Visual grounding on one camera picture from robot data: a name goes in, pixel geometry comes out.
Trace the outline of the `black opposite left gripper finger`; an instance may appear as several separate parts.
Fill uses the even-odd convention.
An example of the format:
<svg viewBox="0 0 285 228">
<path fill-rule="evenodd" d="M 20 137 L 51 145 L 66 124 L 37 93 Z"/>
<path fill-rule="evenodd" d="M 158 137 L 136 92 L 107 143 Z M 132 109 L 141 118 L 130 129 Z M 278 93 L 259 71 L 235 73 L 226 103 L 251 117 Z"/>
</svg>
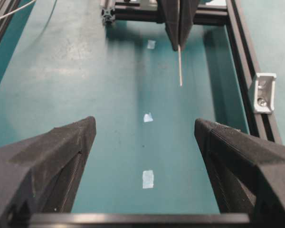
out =
<svg viewBox="0 0 285 228">
<path fill-rule="evenodd" d="M 170 39 L 172 49 L 178 50 L 179 45 L 179 16 L 180 1 L 179 0 L 159 0 L 159 10 L 163 15 L 165 29 Z"/>
<path fill-rule="evenodd" d="M 184 49 L 189 33 L 193 26 L 194 17 L 198 9 L 199 0 L 180 1 L 180 48 Z"/>
</svg>

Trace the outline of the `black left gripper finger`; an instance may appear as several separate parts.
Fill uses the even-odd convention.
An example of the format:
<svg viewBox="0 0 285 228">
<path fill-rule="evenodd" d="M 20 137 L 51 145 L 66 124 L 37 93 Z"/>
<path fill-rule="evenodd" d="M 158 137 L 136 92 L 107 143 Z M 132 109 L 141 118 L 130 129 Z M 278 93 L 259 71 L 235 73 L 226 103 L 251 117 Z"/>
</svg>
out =
<svg viewBox="0 0 285 228">
<path fill-rule="evenodd" d="M 196 225 L 285 228 L 285 146 L 201 118 L 194 135 L 220 210 Z"/>
<path fill-rule="evenodd" d="M 35 213 L 69 213 L 95 136 L 89 116 L 0 147 L 0 228 Z"/>
</svg>

